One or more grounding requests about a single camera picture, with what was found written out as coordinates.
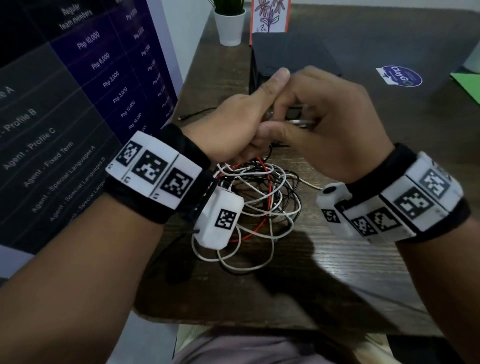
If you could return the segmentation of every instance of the white cable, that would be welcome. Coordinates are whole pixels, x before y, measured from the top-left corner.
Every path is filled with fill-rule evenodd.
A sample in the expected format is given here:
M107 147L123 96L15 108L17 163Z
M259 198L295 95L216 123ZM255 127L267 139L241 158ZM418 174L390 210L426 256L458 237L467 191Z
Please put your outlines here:
M277 166L275 164L265 163L265 167L267 168L267 170L264 171L264 172L259 172L259 171L250 172L250 170L252 170L256 167L255 166L246 166L246 167L240 167L240 168L237 168L237 169L233 170L231 168L231 166L228 165L228 164L225 164L222 167L219 164L217 164L218 170L214 173L214 177L217 177L220 173L223 176L234 177L234 179L230 182L230 185L228 186L228 190L231 191L233 184L235 182L239 182L240 184L245 184L246 186L250 187L252 190L254 190L256 193L258 193L261 196L257 199L254 199L254 200L245 201L245 205L244 205L245 207L248 207L252 210L260 212L260 214L252 214L252 213L249 213L249 212L246 212L246 211L242 211L241 213L243 215L252 216L252 217L263 217L263 216L267 216L267 215L284 217L288 221L288 225L289 225L288 230L286 232L280 234L280 235L276 235L276 236L273 235L272 218L268 219L270 235L255 232L255 231L250 230L250 229L248 229L244 226L241 226L240 224L237 223L235 228L237 229L237 232L238 232L238 235L239 235L239 237L238 237L239 240L238 240L238 243L237 243L237 246L236 246L235 250L232 253L230 253L226 256L221 256L220 251L217 250L216 251L216 255L218 257L217 259L205 258L202 255L200 255L200 253L197 251L197 249L195 247L195 238L192 235L192 249L193 249L193 252L195 253L195 255L199 259L201 259L205 262L220 262L226 269L236 271L236 272L250 272L250 271L254 271L254 270L263 268L268 263L270 263L270 261L273 259L276 241L278 239L281 239L281 238L287 236L294 229L294 221L290 216L296 215L301 211L301 201L296 194L291 194L291 196L295 200L295 203L298 205L298 208L295 211L291 211L291 212L281 211L281 205L282 205L282 201L283 201L283 194L282 193L280 193L278 201L275 203L275 205L273 204L273 199L270 200L270 204L267 207L267 210L255 207L253 205L257 204L257 203L259 203L259 202L261 202L265 199L268 199L270 196L274 196L284 186L293 190L293 187L290 184L290 182L288 181L287 177L298 180L298 181L300 181L300 182L306 184L307 186L310 186L310 187L312 187L316 190L321 190L322 189L321 187L317 187L317 186L303 180L302 178L300 178L300 177L298 177L294 174L285 173L285 171L282 168L280 168L279 166ZM246 181L245 179L242 178L243 176L267 176L267 178L268 178L268 175L275 176L276 180L280 179L281 181L277 182L276 180L275 181L272 180L271 184L272 184L273 189L272 189L271 192L269 192L267 194L264 193L263 191L259 190L258 188L254 187L252 184L250 184L248 181ZM252 235L255 235L255 236L258 236L258 237L261 237L261 238L270 239L271 244L272 244L272 250L271 250L270 256L267 259L267 261L265 261L264 263L262 263L258 266L247 267L247 268L232 267L225 262L225 260L233 257L237 253L237 251L240 249L240 246L241 246L241 230L244 230L244 231L248 232L249 234L252 234Z

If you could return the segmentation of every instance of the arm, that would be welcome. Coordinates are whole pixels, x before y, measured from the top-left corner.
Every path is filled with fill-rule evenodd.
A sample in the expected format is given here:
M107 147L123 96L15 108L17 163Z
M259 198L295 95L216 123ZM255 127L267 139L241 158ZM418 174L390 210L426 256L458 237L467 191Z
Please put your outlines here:
M211 160L237 156L290 73L182 129ZM100 196L0 289L0 363L104 363L163 225Z
M274 104L273 120L289 105L308 105L304 118L318 120L311 131L281 121L260 124L254 143L289 144L319 172L344 183L365 176L393 150L366 90L307 67L292 75ZM480 224L473 218L423 243L399 243L425 306L467 363L480 363Z
M470 218L429 242L397 244L423 303L466 363L480 363L480 224Z

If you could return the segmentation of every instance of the green plant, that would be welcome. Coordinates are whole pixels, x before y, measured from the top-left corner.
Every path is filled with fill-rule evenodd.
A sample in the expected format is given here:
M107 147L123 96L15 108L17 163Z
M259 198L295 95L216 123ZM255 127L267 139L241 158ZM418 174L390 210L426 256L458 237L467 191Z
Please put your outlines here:
M220 15L240 15L245 11L243 9L243 3L245 0L208 0L215 12Z

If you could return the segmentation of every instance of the cable pile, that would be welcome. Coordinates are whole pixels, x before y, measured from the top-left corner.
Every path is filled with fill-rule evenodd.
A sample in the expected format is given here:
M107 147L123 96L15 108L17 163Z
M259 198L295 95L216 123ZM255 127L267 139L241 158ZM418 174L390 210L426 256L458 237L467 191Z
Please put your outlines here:
M300 215L301 199L296 192L299 183L302 182L312 188L321 190L321 187L314 186L302 180L295 172L284 170L275 164L267 163L270 154L266 158L257 157L254 160L236 166L230 166L228 164L220 166L217 164L214 177L219 180L221 187L237 193L239 191L239 185L244 185L259 195L256 199L245 201L245 206L241 214L259 218L260 222L253 230L237 223L235 228L237 229L238 238L229 241L229 243L237 243L235 250L226 256L222 256L220 251L217 250L216 259L201 256L195 247L195 238L192 235L192 249L199 259L205 262L220 262L226 269L234 272L250 272L263 268L270 263L273 258L275 243L290 234L295 226L295 221ZM292 203L293 211L289 211L292 210L288 208ZM272 225L272 220L274 219L280 222L283 220L287 223L285 228L275 234ZM268 223L269 235L258 232L265 223ZM227 264L225 261L235 255L240 249L241 242L250 238L252 235L270 240L272 248L267 261L258 266L248 268L233 267Z

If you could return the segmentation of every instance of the flower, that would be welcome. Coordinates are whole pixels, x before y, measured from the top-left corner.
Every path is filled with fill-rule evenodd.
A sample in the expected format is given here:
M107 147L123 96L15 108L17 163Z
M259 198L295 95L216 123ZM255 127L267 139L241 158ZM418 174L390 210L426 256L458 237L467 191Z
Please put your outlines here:
M281 9L282 8L283 10L285 10L285 6L283 6L283 0L277 0L277 4L276 4L276 7L275 7L275 11L274 13L279 13L281 12Z
M255 8L255 11L260 10L260 15L261 16L267 16L268 15L268 10L270 8L269 4L270 1L267 0L258 0L259 5Z

